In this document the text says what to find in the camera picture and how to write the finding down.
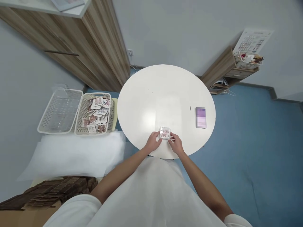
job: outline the electrical outlet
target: electrical outlet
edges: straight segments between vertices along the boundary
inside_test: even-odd
[[[133,56],[133,55],[134,55],[133,50],[127,49],[127,54],[128,54],[129,56]]]

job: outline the wooden cabinet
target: wooden cabinet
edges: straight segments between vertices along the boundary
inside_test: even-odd
[[[129,60],[112,2],[94,0],[81,18],[0,7],[0,18],[96,90],[119,92]]]
[[[259,67],[255,69],[236,68],[232,48],[228,47],[204,73],[201,77],[201,81],[209,89],[211,94],[217,95],[254,74],[258,70]],[[223,77],[227,81],[228,86],[225,84],[215,84],[218,80],[222,80]]]

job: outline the white sheet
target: white sheet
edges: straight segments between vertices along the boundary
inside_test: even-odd
[[[103,177],[123,161],[125,135],[78,137],[73,133],[45,135],[18,181],[79,175]]]

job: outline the white basket on shelf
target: white basket on shelf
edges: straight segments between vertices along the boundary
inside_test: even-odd
[[[251,52],[239,51],[239,55],[235,56],[236,68],[255,69],[263,64],[262,61],[260,62],[260,64],[244,62],[241,55],[245,54],[245,53],[246,53],[246,55],[255,55],[256,54],[256,53],[251,53]]]
[[[89,118],[88,113],[87,113],[89,99],[98,98],[99,96],[105,96],[105,97],[110,98],[110,108],[108,110],[108,112],[109,112],[108,121],[106,123],[105,133],[93,134],[93,133],[89,133],[86,127],[82,127],[82,118],[87,118],[87,119]],[[82,96],[82,99],[80,101],[80,107],[79,107],[78,114],[77,114],[77,120],[76,120],[74,133],[77,136],[102,136],[108,132],[111,132],[111,129],[113,126],[113,121],[114,121],[114,110],[115,110],[114,100],[111,98],[111,95],[109,93],[103,93],[103,92],[85,93]]]
[[[73,129],[83,92],[56,90],[39,122],[37,131],[44,134],[66,134]]]

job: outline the white fabric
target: white fabric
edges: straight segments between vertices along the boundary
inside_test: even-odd
[[[87,137],[74,133],[45,135],[17,180],[68,175],[103,177],[123,161],[125,140],[122,131]]]
[[[176,167],[159,158],[147,158],[103,205],[91,195],[75,196],[44,226],[251,227],[235,214],[227,216],[224,225],[185,183]]]

